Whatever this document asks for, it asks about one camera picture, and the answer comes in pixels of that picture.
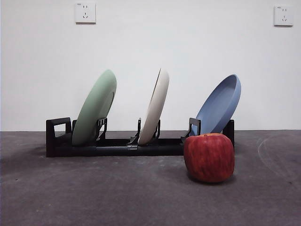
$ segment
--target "concrete floor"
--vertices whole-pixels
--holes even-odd
[[[44,132],[0,135],[2,226],[301,225],[301,130],[236,131],[216,185],[182,156],[46,158]]]

